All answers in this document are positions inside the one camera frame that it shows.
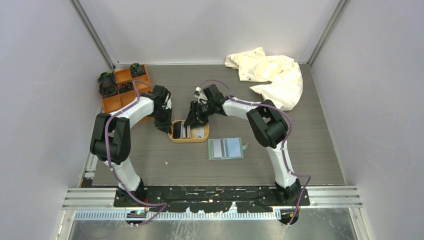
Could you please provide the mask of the tan oval card tray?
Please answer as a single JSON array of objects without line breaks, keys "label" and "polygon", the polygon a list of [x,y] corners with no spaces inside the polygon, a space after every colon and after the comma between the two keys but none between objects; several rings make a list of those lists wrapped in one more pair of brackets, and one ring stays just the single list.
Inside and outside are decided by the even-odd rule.
[{"label": "tan oval card tray", "polygon": [[196,128],[184,127],[184,123],[183,120],[174,120],[171,122],[171,133],[168,134],[168,137],[172,142],[201,143],[208,139],[210,133],[208,123]]}]

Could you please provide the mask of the white patterned credit card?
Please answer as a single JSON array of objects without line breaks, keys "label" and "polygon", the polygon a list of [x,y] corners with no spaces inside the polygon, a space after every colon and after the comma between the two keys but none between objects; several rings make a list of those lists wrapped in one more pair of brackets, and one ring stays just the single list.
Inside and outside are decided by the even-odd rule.
[{"label": "white patterned credit card", "polygon": [[213,158],[225,158],[227,156],[227,141],[225,139],[213,139],[211,143]]}]

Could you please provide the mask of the green card holder wallet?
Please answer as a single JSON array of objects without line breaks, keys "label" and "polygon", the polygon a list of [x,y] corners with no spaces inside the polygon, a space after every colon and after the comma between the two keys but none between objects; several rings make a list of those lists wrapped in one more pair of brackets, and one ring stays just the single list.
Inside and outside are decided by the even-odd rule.
[{"label": "green card holder wallet", "polygon": [[[227,154],[226,157],[213,158],[212,140],[214,140],[214,139],[224,139],[224,140],[226,140],[226,154]],[[244,158],[244,150],[246,150],[249,146],[248,142],[243,144],[241,137],[213,138],[213,139],[208,139],[207,143],[208,143],[208,159],[210,161],[243,159]]]}]

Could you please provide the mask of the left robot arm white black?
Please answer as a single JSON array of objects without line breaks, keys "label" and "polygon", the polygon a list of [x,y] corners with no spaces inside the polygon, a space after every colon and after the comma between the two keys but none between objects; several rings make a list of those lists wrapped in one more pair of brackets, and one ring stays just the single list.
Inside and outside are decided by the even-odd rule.
[{"label": "left robot arm white black", "polygon": [[172,95],[167,88],[155,85],[123,108],[99,113],[90,142],[90,152],[108,166],[126,200],[135,207],[145,202],[146,191],[130,160],[131,129],[145,117],[154,118],[156,129],[171,132]]}]

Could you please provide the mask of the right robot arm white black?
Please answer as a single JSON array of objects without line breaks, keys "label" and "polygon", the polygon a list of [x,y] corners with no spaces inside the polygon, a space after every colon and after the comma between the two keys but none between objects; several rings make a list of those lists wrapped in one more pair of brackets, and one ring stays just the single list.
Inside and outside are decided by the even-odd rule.
[{"label": "right robot arm white black", "polygon": [[301,175],[294,172],[287,150],[291,129],[285,114],[272,101],[252,102],[225,96],[215,84],[197,87],[194,96],[185,127],[205,125],[214,114],[247,120],[256,141],[265,147],[271,159],[279,202],[288,206],[302,198],[305,188],[299,180]]}]

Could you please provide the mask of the stack of credit cards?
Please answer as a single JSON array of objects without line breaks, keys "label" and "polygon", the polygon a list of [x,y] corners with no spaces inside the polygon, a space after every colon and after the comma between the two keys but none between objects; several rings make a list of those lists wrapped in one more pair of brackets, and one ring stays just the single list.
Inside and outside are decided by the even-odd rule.
[{"label": "stack of credit cards", "polygon": [[172,124],[172,139],[201,139],[206,135],[206,125],[197,128],[184,127],[184,121],[176,121]]}]

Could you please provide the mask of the orange compartment organizer tray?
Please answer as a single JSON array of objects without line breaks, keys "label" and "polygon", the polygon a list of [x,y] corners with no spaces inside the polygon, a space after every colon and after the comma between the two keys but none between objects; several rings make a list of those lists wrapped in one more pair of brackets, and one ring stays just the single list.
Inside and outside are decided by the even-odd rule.
[{"label": "orange compartment organizer tray", "polygon": [[153,84],[147,67],[145,64],[141,65],[144,65],[146,75],[132,78],[128,67],[111,71],[115,74],[116,83],[109,81],[98,82],[104,113],[110,114],[125,107],[136,98],[137,93],[142,94],[152,91]]}]

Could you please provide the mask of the dark bundle top compartment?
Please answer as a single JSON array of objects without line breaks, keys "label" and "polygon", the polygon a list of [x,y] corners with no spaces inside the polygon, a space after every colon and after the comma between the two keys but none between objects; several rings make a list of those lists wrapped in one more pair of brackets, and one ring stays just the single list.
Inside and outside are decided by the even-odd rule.
[{"label": "dark bundle top compartment", "polygon": [[133,63],[129,66],[129,70],[132,78],[146,75],[146,69],[143,64]]}]

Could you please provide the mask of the dark bundle outside tray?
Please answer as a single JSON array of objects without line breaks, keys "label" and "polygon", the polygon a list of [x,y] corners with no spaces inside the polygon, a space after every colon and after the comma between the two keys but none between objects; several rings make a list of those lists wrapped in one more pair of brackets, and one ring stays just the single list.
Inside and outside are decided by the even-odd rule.
[{"label": "dark bundle outside tray", "polygon": [[103,82],[116,83],[115,73],[113,71],[103,72],[99,75],[97,80],[100,84]]}]

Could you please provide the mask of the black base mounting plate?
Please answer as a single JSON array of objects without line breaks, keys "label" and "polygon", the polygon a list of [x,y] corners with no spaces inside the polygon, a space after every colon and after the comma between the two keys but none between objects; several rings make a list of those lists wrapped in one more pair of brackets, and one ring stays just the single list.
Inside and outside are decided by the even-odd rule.
[{"label": "black base mounting plate", "polygon": [[167,203],[169,213],[226,213],[235,204],[237,213],[266,213],[273,207],[295,207],[298,198],[283,198],[275,186],[145,186],[149,204]]}]

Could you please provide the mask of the cream crumpled cloth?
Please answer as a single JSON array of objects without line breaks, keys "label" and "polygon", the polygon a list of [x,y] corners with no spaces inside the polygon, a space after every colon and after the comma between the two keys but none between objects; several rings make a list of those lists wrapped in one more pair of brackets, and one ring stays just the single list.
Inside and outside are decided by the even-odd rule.
[{"label": "cream crumpled cloth", "polygon": [[266,55],[262,47],[257,47],[227,55],[224,65],[237,69],[241,82],[257,83],[250,89],[280,110],[293,110],[301,99],[302,72],[298,62],[289,56]]}]

